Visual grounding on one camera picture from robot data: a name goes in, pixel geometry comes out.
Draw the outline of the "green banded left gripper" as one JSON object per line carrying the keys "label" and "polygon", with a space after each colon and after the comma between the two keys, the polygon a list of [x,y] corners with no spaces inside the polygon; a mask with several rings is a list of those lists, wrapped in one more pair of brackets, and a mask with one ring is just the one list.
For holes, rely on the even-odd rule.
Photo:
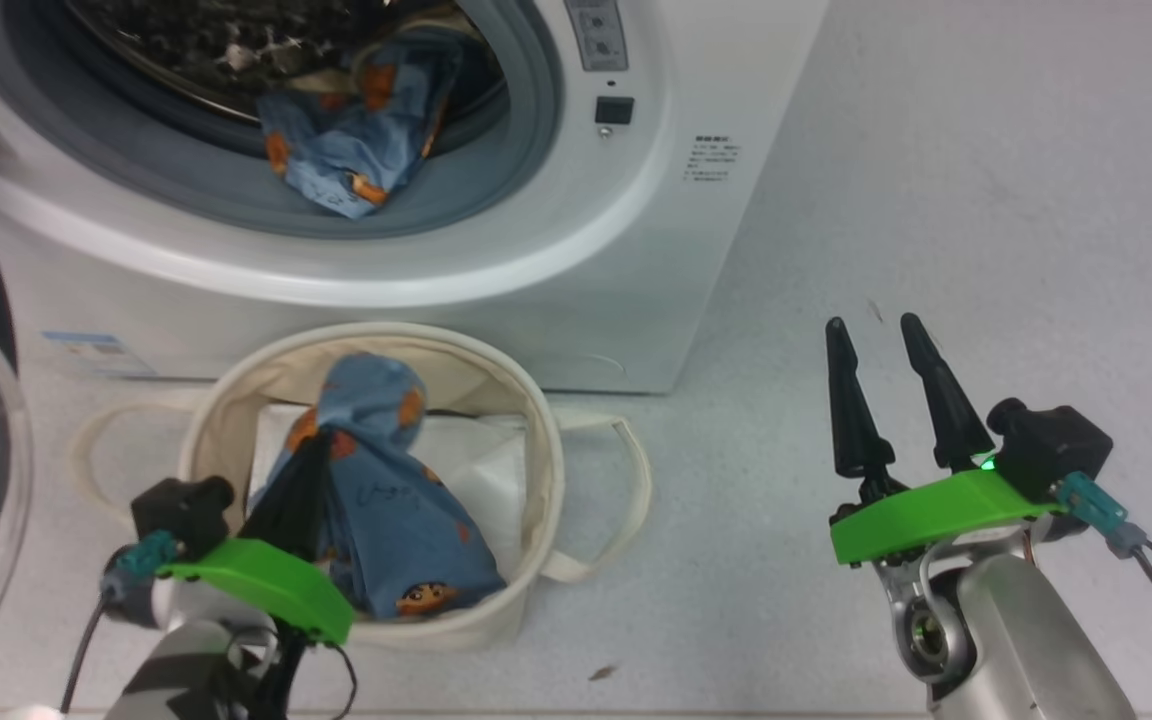
{"label": "green banded left gripper", "polygon": [[238,529],[241,538],[225,539],[198,560],[164,564],[157,574],[200,579],[312,642],[342,646],[355,624],[355,607],[314,566],[329,564],[334,553],[332,444],[333,434],[301,442],[266,483]]}

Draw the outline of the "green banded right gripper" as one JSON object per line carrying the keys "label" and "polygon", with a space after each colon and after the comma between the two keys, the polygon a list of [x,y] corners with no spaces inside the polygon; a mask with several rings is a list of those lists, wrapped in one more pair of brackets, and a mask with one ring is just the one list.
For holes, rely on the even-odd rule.
{"label": "green banded right gripper", "polygon": [[1024,559],[1030,530],[1062,509],[1033,503],[995,470],[977,469],[977,457],[995,450],[986,424],[919,316],[901,314],[900,328],[922,379],[934,460],[954,475],[914,488],[890,477],[895,454],[870,414],[844,319],[833,316],[826,353],[835,473],[859,480],[861,500],[876,502],[842,505],[829,520],[829,541],[838,564],[876,571],[905,670],[929,687],[952,685],[977,660],[960,583],[987,559]]}

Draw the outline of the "cream fabric laundry basket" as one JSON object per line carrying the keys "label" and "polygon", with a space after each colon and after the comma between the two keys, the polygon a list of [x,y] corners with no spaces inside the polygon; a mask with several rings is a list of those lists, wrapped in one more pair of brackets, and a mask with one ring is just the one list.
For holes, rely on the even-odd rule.
{"label": "cream fabric laundry basket", "polygon": [[[517,478],[525,501],[516,511],[522,532],[521,560],[516,569],[507,573],[508,584],[502,592],[472,609],[453,612],[448,619],[374,623],[355,616],[349,643],[450,652],[511,641],[524,623],[526,598],[536,579],[584,582],[621,556],[639,535],[652,506],[653,470],[628,420],[552,407],[538,382],[498,348],[467,334],[411,323],[329,325],[293,334],[238,361],[207,389],[183,389],[94,414],[70,442],[67,461],[73,486],[111,518],[132,526],[131,511],[111,501],[97,483],[91,452],[116,416],[164,409],[191,418],[180,450],[179,473],[185,480],[218,473],[236,484],[238,495],[250,497],[262,410],[268,406],[306,406],[333,361],[362,351],[411,365],[429,387],[435,410],[488,418],[518,416],[525,420],[525,468]],[[576,429],[616,430],[634,465],[623,525],[591,561],[577,560],[556,547],[564,498],[561,432]]]}

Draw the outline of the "white folded basket liner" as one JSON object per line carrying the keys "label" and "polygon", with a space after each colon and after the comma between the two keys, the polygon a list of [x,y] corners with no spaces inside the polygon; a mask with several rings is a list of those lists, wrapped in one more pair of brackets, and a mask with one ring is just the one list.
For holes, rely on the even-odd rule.
{"label": "white folded basket liner", "polygon": [[511,419],[324,401],[291,425],[289,448],[321,430],[333,434],[334,553],[319,566],[353,601],[399,612],[417,597],[503,588],[526,501],[524,432]]}

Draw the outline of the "white front-load washing machine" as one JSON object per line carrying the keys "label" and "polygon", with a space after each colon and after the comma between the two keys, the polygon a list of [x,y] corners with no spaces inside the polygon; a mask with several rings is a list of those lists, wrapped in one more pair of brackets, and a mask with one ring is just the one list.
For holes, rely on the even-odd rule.
{"label": "white front-load washing machine", "polygon": [[[617,0],[628,69],[582,68],[564,0],[535,0],[563,103],[535,179],[435,232],[288,236],[147,199],[65,156],[0,99],[0,268],[18,332],[113,334],[162,378],[217,378],[344,323],[494,344],[548,389],[676,382],[829,0]],[[545,382],[539,354],[611,382]]]}

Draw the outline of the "grey rubber door gasket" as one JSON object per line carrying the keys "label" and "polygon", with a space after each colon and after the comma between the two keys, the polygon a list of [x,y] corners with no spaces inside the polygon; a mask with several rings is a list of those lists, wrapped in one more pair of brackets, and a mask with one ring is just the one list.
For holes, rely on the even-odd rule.
{"label": "grey rubber door gasket", "polygon": [[[276,179],[256,156],[170,126],[97,76],[86,36],[58,0],[0,0],[0,99],[83,167],[147,199],[253,232],[371,240],[435,232],[493,209],[535,179],[556,137],[561,60],[535,0],[457,0],[503,70],[508,106],[482,136],[435,151],[396,197],[351,220]],[[448,141],[444,120],[435,141]]]}

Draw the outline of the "blue energy label sticker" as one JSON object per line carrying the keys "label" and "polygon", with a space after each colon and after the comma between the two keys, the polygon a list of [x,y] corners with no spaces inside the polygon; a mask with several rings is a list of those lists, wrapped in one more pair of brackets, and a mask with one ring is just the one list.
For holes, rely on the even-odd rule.
{"label": "blue energy label sticker", "polygon": [[146,361],[113,334],[44,331],[41,338],[55,347],[65,361],[94,376],[116,378],[159,377]]}

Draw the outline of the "round filter cover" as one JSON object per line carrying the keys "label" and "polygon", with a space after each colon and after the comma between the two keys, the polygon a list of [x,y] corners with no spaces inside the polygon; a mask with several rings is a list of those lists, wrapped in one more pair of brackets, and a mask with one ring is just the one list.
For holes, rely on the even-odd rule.
{"label": "round filter cover", "polygon": [[545,382],[611,382],[626,376],[626,366],[612,357],[598,354],[539,354],[532,359],[532,370]]}

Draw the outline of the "grey warning sticker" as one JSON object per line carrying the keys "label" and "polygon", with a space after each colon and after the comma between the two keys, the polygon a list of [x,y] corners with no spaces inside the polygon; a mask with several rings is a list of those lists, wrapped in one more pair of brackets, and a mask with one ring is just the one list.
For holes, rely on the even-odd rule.
{"label": "grey warning sticker", "polygon": [[617,0],[564,0],[585,71],[626,71],[628,54]]}

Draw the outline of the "perforated steel drum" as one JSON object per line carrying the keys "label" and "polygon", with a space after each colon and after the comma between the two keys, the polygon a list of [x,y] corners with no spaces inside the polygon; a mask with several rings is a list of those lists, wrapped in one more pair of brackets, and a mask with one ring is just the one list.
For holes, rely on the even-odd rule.
{"label": "perforated steel drum", "polygon": [[343,91],[365,51],[417,29],[457,41],[448,152],[503,118],[503,70],[457,0],[58,0],[86,36],[79,56],[164,122],[247,156],[257,101],[282,88]]}

